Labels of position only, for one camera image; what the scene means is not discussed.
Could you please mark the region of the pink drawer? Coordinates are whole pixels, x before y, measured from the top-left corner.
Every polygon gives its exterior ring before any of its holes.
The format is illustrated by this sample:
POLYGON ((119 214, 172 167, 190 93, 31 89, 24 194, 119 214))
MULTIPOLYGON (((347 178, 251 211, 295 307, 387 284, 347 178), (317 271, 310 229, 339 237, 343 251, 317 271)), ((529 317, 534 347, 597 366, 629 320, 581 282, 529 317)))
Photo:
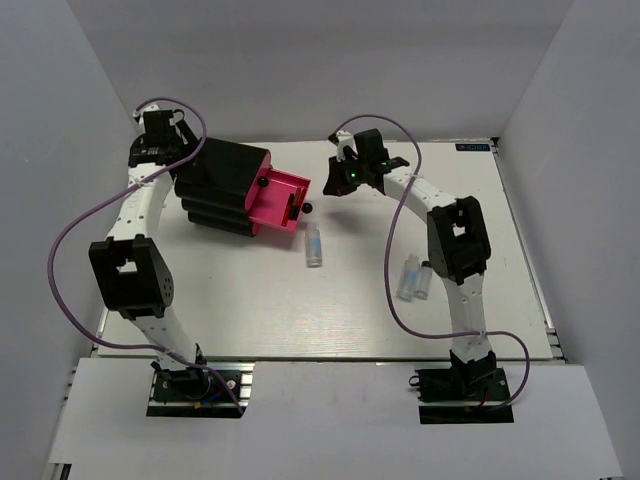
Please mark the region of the pink drawer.
POLYGON ((260 199, 261 192, 269 184, 268 173, 271 169, 271 152, 264 150, 260 158, 256 173, 245 195, 244 206, 250 221, 254 222, 254 210, 260 199))
POLYGON ((299 217, 303 213, 303 205, 306 203, 311 180, 272 167, 268 173, 268 178, 269 184, 262 190, 254 210, 254 222, 250 221, 252 223, 252 233, 257 234, 262 227, 293 233, 297 228, 299 217), (281 222, 288 197, 290 194, 295 194, 298 187, 302 189, 299 214, 294 221, 282 226, 281 222))

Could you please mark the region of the black drawer organizer cabinet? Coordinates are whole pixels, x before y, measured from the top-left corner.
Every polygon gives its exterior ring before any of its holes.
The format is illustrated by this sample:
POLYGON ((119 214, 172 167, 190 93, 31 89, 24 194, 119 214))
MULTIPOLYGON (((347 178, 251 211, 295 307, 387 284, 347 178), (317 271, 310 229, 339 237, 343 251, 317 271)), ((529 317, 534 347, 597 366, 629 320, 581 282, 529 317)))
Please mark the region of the black drawer organizer cabinet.
POLYGON ((259 227, 249 211, 270 167, 267 149, 208 138, 195 159, 175 169, 175 195, 190 222, 253 237, 259 227))

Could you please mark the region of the red lip gloss tube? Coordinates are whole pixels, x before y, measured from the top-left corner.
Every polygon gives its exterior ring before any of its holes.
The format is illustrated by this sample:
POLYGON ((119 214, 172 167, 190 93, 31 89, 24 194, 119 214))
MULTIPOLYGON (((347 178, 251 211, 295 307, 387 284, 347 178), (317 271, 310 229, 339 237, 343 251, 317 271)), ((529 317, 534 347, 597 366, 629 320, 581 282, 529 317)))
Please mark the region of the red lip gloss tube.
POLYGON ((300 210, 300 204, 301 204, 301 197, 302 197, 302 189, 300 187, 298 187, 296 189, 296 192, 294 194, 294 199, 292 202, 292 206, 291 206, 291 216, 293 218, 296 218, 299 214, 299 210, 300 210))

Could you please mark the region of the red black lip liner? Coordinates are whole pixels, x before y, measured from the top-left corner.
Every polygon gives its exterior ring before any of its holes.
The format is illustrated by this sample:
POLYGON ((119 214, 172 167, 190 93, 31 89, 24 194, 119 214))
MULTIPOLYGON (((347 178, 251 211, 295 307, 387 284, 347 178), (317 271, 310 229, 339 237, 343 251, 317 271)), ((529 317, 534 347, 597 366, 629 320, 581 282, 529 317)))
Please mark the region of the red black lip liner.
POLYGON ((297 214, 298 207, 296 205, 295 195, 290 194, 283 214, 281 225, 286 226, 289 222, 294 221, 297 218, 297 214))

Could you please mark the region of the pink top drawer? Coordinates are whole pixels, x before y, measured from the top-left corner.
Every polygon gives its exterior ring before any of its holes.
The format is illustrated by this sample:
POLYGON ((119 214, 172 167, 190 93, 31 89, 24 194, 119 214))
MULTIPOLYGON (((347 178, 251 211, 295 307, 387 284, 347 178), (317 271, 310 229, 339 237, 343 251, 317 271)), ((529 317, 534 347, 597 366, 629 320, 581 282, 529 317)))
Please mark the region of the pink top drawer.
POLYGON ((256 173, 245 195, 244 206, 250 221, 254 222, 254 210, 260 199, 261 192, 269 184, 268 173, 271 169, 271 152, 264 150, 260 158, 256 173))

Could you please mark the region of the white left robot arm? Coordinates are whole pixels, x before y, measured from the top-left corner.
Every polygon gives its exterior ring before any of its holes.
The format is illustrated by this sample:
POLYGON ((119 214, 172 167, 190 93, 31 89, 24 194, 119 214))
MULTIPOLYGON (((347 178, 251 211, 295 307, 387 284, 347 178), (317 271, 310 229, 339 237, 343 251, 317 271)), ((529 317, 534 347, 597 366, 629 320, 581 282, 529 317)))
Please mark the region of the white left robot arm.
POLYGON ((173 276, 154 242, 165 200, 174 178, 162 169, 186 157, 198 140, 176 110, 151 104, 139 116, 143 133, 130 148, 128 185, 117 219, 106 239, 94 242, 89 259, 106 308, 135 326, 160 348, 161 372, 176 372, 177 387, 199 399, 211 387, 211 374, 198 365, 206 360, 172 307, 173 276))

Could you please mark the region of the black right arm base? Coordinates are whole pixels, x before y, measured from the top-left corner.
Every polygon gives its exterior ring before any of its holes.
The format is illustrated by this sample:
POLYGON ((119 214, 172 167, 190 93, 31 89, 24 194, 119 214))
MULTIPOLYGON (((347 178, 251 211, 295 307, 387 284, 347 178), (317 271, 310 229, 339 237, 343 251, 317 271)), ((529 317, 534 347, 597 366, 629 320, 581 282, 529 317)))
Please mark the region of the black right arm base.
POLYGON ((453 368, 418 369, 408 380, 418 394, 422 425, 511 424, 510 405, 498 405, 510 399, 506 374, 502 368, 465 386, 454 377, 453 368))

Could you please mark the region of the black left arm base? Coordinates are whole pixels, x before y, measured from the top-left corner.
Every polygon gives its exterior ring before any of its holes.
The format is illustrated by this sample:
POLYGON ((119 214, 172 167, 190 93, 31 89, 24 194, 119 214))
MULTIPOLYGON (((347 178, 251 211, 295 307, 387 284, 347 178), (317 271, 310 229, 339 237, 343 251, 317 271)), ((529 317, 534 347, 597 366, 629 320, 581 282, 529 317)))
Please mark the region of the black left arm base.
POLYGON ((223 368, 221 379, 209 372, 187 368, 162 370, 157 361, 151 363, 154 375, 146 409, 147 417, 159 418, 226 418, 243 416, 228 390, 243 411, 248 406, 251 372, 247 369, 223 368))

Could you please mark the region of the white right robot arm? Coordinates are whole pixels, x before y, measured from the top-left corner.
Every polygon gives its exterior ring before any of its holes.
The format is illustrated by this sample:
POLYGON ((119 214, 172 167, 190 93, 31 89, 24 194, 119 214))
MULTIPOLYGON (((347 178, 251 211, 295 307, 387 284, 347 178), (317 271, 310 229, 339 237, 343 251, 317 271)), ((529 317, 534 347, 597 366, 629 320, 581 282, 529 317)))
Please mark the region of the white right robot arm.
POLYGON ((491 247, 478 200, 456 198, 419 177, 408 161, 390 156, 377 129, 355 135, 338 131, 329 141, 336 154, 329 158, 324 195, 346 196, 368 185, 402 201, 425 223, 428 261, 449 304, 451 361, 463 365, 451 374, 452 388, 463 398, 477 397, 488 385, 484 368, 496 363, 482 298, 491 247))

